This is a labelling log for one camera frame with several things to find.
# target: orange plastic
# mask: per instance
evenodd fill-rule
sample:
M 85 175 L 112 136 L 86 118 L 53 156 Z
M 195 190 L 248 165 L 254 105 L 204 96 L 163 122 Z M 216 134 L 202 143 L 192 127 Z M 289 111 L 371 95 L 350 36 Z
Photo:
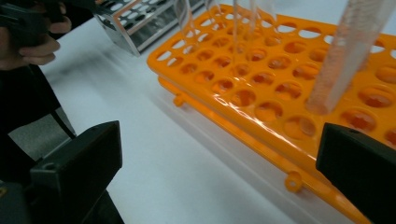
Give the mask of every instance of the orange plastic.
M 304 103 L 336 26 L 278 15 L 281 43 L 271 41 L 263 24 L 247 60 L 233 62 L 233 8 L 222 5 L 221 11 L 225 26 L 208 13 L 194 21 L 198 49 L 184 50 L 176 34 L 149 55 L 148 66 L 177 96 L 176 105 L 193 106 L 287 173 L 288 190 L 304 186 L 351 220 L 370 223 L 315 163 L 324 122 L 358 129 L 396 148 L 396 124 L 389 122 L 396 111 L 396 37 L 378 38 L 338 106 L 320 116 Z

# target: white lab bench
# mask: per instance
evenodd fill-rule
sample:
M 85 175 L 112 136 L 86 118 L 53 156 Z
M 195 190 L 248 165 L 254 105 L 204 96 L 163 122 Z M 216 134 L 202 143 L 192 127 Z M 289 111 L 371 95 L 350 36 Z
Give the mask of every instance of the white lab bench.
M 276 1 L 277 13 L 337 23 L 346 0 Z M 80 134 L 119 120 L 123 166 L 108 191 L 127 224 L 351 223 L 315 194 L 294 194 L 286 174 L 174 95 L 147 66 L 92 19 L 60 39 L 55 62 L 42 66 Z M 393 15 L 384 33 L 396 35 Z

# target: test tube rack leg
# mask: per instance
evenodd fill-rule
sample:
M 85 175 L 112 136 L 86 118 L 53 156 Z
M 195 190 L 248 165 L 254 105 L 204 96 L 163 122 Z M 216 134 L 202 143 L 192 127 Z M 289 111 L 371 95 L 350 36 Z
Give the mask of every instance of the test tube rack leg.
M 203 5 L 203 0 L 190 0 L 191 9 Z M 134 56 L 177 24 L 174 0 L 107 0 L 95 11 L 94 17 L 110 39 Z

